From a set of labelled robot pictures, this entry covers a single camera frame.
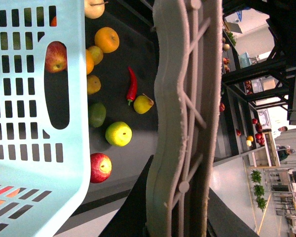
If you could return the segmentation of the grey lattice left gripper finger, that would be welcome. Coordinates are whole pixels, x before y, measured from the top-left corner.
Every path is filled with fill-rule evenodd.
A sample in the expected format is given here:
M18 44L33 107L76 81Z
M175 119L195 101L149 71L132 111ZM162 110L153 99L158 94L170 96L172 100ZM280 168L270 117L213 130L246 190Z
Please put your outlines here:
M219 125L222 2L157 0L158 142L146 185L151 237L204 237Z

